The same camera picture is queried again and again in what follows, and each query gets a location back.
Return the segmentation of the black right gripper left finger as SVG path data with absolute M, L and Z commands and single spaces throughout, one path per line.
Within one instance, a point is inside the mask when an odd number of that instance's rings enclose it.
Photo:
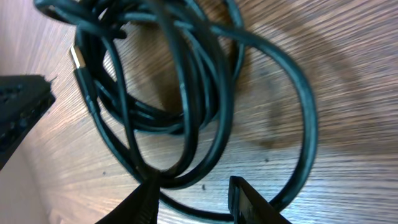
M 115 209 L 96 224 L 157 224 L 160 173 L 143 181 Z

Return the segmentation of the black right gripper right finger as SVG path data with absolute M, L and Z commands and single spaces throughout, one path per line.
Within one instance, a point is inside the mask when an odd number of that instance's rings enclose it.
M 291 224 L 244 178 L 229 178 L 228 208 L 234 224 Z

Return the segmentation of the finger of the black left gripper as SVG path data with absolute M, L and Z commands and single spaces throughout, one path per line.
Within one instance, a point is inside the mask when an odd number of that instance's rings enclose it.
M 51 83 L 41 75 L 1 77 L 1 167 L 54 102 Z

